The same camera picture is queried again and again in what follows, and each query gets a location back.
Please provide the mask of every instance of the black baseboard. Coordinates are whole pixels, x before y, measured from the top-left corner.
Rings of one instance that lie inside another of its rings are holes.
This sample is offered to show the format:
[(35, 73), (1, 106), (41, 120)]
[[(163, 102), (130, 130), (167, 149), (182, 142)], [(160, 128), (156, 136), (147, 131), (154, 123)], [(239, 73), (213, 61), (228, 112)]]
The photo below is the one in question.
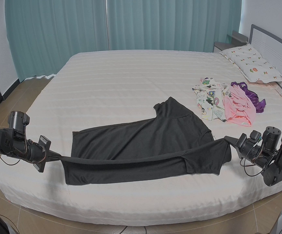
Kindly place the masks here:
[(3, 100), (7, 99), (7, 97), (11, 94), (11, 92), (20, 84), (19, 79), (16, 80), (10, 88), (7, 89), (7, 91), (3, 94)]

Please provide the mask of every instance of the curtain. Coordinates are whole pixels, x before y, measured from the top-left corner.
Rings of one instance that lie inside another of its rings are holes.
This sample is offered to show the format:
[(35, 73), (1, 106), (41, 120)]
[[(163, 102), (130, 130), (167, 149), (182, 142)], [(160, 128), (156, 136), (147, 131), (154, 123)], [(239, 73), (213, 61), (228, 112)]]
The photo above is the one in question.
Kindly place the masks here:
[(107, 0), (110, 49), (212, 52), (239, 30), (242, 0)]
[(5, 0), (5, 14), (20, 81), (56, 74), (76, 53), (109, 50), (105, 0)]

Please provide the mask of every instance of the floor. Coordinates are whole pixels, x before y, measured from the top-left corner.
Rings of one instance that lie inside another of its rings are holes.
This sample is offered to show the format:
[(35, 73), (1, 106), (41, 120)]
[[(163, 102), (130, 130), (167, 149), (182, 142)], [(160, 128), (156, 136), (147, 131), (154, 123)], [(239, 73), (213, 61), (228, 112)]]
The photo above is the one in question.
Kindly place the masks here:
[[(25, 80), (0, 104), (0, 128), (8, 127), (11, 111), (26, 112), (35, 98), (48, 84), (46, 78)], [(257, 201), (233, 213), (205, 221), (148, 226), (147, 233), (268, 233), (282, 209), (282, 192)], [(61, 219), (45, 213), (26, 209), (9, 202), (0, 190), (0, 214), (8, 217), (19, 230), (27, 233), (119, 234), (125, 226), (95, 225)], [(126, 233), (145, 233), (144, 227), (127, 227)]]

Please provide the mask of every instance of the cartoon character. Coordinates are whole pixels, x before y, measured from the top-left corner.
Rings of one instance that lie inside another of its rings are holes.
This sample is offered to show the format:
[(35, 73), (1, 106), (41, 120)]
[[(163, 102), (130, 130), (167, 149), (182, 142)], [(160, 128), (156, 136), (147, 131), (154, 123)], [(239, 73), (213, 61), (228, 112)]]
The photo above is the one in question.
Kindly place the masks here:
[(208, 96), (207, 96), (207, 100), (206, 100), (206, 101), (207, 101), (210, 105), (212, 105), (212, 106), (214, 105), (214, 104), (213, 104), (213, 100), (212, 100), (211, 98), (209, 98)]
[(205, 111), (205, 108), (203, 108), (203, 107), (201, 108), (201, 114), (202, 115), (206, 115), (207, 114), (207, 112)]
[(220, 110), (217, 110), (217, 111), (214, 111), (214, 114), (217, 115), (219, 118), (221, 118), (223, 115), (223, 112)]
[(210, 80), (203, 80), (203, 81), (202, 81), (202, 84), (203, 84), (203, 85), (208, 85), (209, 82), (210, 82)]
[(218, 104), (219, 104), (219, 98), (217, 98), (217, 97), (214, 98), (214, 104), (215, 104), (215, 105), (218, 105)]

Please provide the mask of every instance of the black t-shirt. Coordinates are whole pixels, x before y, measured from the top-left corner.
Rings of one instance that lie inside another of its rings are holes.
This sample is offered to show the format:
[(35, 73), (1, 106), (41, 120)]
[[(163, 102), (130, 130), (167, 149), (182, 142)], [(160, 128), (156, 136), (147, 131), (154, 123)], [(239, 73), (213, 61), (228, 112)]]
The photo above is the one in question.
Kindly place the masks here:
[(66, 183), (116, 183), (191, 173), (219, 174), (231, 160), (224, 139), (170, 97), (156, 117), (73, 132), (71, 157), (62, 159)]

